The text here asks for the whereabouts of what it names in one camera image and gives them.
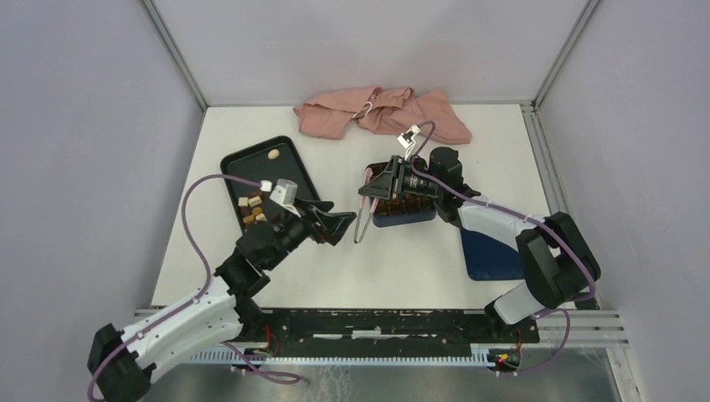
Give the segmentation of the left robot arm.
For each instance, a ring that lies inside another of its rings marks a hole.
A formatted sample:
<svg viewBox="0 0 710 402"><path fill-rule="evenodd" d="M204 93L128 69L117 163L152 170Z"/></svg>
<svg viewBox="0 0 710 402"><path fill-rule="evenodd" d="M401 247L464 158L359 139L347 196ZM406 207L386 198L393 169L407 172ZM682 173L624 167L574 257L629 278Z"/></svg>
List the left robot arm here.
<svg viewBox="0 0 710 402"><path fill-rule="evenodd" d="M332 212L330 201L296 199L280 215L251 224L232 254L191 294L159 312L117 329L107 324L91 345L87 397L138 401L152 384L203 348L239 337L255 340L263 330L254 296L275 269L305 240L336 245L356 220L354 212Z"/></svg>

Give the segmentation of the pink silicone tongs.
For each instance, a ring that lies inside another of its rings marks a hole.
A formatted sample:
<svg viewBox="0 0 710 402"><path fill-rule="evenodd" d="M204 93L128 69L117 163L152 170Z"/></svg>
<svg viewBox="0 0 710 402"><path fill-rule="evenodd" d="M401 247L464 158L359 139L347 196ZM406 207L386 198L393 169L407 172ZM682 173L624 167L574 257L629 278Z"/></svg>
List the pink silicone tongs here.
<svg viewBox="0 0 710 402"><path fill-rule="evenodd" d="M374 199L374 204L370 204L368 196L360 197L360 209L355 224L353 243L360 244L367 233L368 226L372 221L373 214L377 208L378 200Z"/></svg>

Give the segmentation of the blue chocolate box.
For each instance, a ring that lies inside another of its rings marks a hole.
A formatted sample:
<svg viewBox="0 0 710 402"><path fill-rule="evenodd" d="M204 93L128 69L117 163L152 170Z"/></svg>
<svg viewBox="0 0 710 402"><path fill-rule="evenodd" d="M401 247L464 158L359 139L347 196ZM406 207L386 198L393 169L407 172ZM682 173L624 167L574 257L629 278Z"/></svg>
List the blue chocolate box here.
<svg viewBox="0 0 710 402"><path fill-rule="evenodd" d="M376 162L367 165L365 169L364 184L370 181L372 176L380 174L385 167L393 167L393 163ZM368 197L370 204L374 204L375 198ZM414 224L432 220L435 217L435 199L408 194L404 199L379 199L377 208L372 217L372 222L379 228L400 226L404 224Z"/></svg>

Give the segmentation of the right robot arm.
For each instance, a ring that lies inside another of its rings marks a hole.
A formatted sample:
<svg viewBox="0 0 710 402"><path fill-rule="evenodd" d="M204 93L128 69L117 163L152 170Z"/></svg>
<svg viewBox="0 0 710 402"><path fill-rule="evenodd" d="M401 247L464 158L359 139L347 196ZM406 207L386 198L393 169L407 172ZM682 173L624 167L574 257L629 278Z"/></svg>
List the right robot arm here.
<svg viewBox="0 0 710 402"><path fill-rule="evenodd" d="M506 341L525 318L546 317L566 302L594 297L599 264L569 214L539 217L492 202L465 183L459 153L450 147L431 151L425 170L418 165L415 155L393 156L358 194L379 201L407 194L430 198L446 223L517 254L522 284L485 308L483 328L491 340Z"/></svg>

